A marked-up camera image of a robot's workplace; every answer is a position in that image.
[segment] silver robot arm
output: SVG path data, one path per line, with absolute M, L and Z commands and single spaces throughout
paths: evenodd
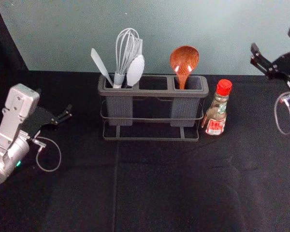
M 29 137 L 21 125 L 34 112 L 39 98 L 37 92 L 22 84 L 9 91 L 0 125 L 0 184 L 29 151 Z

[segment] black tablecloth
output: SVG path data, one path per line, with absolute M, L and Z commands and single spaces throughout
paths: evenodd
M 205 109 L 219 79 L 233 82 L 223 135 L 201 131 L 197 143 L 109 142 L 102 139 L 98 77 L 0 72 L 0 121 L 17 83 L 41 88 L 39 105 L 54 114 L 73 105 L 69 121 L 41 133 L 60 146 L 61 167 L 41 171 L 32 146 L 0 185 L 0 232 L 290 231 L 290 136 L 279 133 L 273 114 L 284 83 L 206 75 Z M 57 161 L 55 150 L 41 155 L 49 167 Z

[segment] brown wooden spoon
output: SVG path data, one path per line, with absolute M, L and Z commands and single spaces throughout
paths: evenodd
M 179 80 L 179 89 L 184 89 L 186 81 L 192 71 L 198 66 L 199 52 L 191 46 L 181 46 L 175 49 L 170 56 L 171 68 Z

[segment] kitchen utensil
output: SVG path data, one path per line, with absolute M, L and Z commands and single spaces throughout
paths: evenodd
M 143 40 L 139 39 L 139 34 L 132 28 L 124 29 L 117 36 L 114 88 L 121 88 L 126 69 L 138 53 L 142 52 L 142 43 Z
M 91 58 L 93 59 L 93 61 L 96 63 L 98 69 L 100 70 L 100 72 L 102 73 L 103 76 L 106 77 L 106 79 L 108 80 L 108 82 L 111 84 L 111 86 L 113 86 L 113 82 L 112 79 L 110 78 L 106 67 L 103 64 L 103 61 L 101 60 L 99 54 L 97 53 L 97 51 L 92 48 L 91 49 Z
M 171 53 L 170 65 L 178 77 L 179 89 L 185 88 L 187 78 L 198 63 L 199 52 L 192 46 L 181 46 Z
M 145 60 L 143 55 L 138 55 L 133 59 L 127 71 L 127 86 L 134 86 L 141 79 L 144 66 Z

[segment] red bottle cap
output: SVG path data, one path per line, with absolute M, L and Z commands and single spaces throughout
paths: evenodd
M 217 85 L 217 94 L 221 96 L 227 96 L 230 94 L 232 89 L 232 82 L 227 79 L 221 79 Z

